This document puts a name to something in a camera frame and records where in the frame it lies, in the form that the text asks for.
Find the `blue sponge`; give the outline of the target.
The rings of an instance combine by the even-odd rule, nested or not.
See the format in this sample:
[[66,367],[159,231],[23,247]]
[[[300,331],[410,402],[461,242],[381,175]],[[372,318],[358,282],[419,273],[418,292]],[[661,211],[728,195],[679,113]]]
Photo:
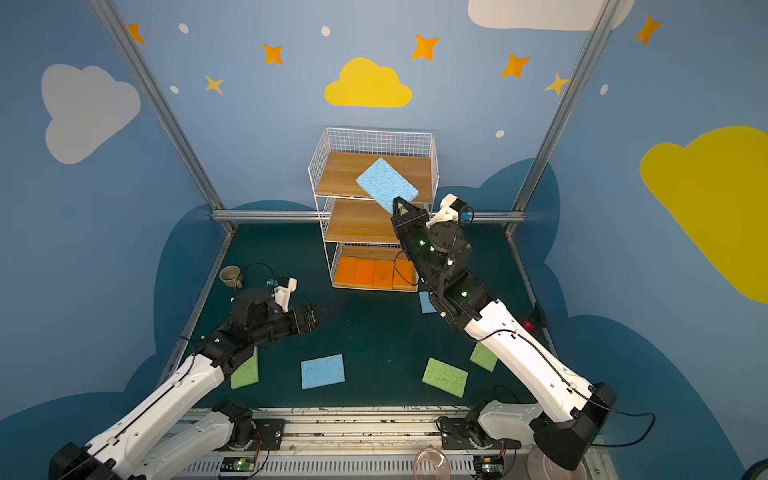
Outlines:
[[379,157],[360,176],[356,183],[389,214],[393,213],[394,200],[414,200],[419,191],[383,157]]
[[303,390],[339,384],[346,380],[342,354],[305,360],[300,367]]
[[430,313],[437,312],[437,310],[435,309],[435,307],[432,305],[430,301],[429,294],[426,291],[419,291],[418,295],[419,295],[421,312],[423,314],[430,314]]

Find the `orange sponge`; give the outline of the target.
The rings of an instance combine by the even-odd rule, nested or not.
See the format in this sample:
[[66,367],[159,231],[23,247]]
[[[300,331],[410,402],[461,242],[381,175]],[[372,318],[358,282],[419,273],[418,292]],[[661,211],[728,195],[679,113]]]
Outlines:
[[393,289],[394,264],[390,260],[376,260],[372,286],[379,290]]
[[392,287],[395,291],[416,291],[418,276],[413,264],[404,258],[398,258],[394,263]]
[[375,260],[357,258],[353,275],[353,285],[363,289],[371,288],[374,284],[375,269]]
[[352,287],[355,282],[355,272],[358,259],[355,257],[341,257],[336,266],[334,285],[336,287]]

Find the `blue sponge front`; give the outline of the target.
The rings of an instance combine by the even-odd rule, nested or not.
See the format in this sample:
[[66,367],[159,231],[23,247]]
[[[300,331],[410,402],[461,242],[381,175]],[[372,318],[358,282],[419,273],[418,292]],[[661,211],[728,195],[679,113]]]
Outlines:
[[303,390],[339,384],[346,380],[342,354],[305,360],[300,367]]

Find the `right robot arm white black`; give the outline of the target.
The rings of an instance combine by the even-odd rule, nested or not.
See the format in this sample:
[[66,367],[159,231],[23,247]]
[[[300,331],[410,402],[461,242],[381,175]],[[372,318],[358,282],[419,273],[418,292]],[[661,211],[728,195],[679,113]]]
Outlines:
[[574,471],[617,395],[564,365],[467,269],[471,245],[460,224],[466,208],[451,196],[432,217],[396,197],[391,222],[431,305],[454,329],[493,353],[535,398],[532,404],[478,403],[465,418],[468,436],[477,447],[501,440],[533,444],[554,464]]

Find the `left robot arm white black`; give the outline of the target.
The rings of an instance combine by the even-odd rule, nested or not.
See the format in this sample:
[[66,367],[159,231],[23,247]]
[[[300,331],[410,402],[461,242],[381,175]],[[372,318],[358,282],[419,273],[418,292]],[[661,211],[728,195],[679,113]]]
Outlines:
[[226,402],[184,432],[165,434],[200,399],[230,378],[255,348],[314,331],[330,308],[290,306],[291,289],[252,288],[231,313],[143,402],[84,446],[64,445],[50,460],[51,479],[171,479],[199,458],[253,437],[252,413]]

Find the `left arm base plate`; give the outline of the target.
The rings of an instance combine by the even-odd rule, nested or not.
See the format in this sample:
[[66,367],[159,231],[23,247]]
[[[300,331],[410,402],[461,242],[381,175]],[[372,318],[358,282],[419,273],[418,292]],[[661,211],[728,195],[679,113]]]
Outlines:
[[258,447],[279,451],[284,437],[285,419],[255,419],[251,421],[251,435],[244,443],[230,442],[220,452],[255,452]]

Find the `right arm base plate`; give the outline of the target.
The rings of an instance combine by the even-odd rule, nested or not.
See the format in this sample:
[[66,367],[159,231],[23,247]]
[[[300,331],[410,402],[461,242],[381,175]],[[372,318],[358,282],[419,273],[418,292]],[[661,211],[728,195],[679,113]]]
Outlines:
[[516,450],[522,443],[513,439],[495,440],[488,436],[477,422],[464,418],[440,416],[435,425],[444,450]]

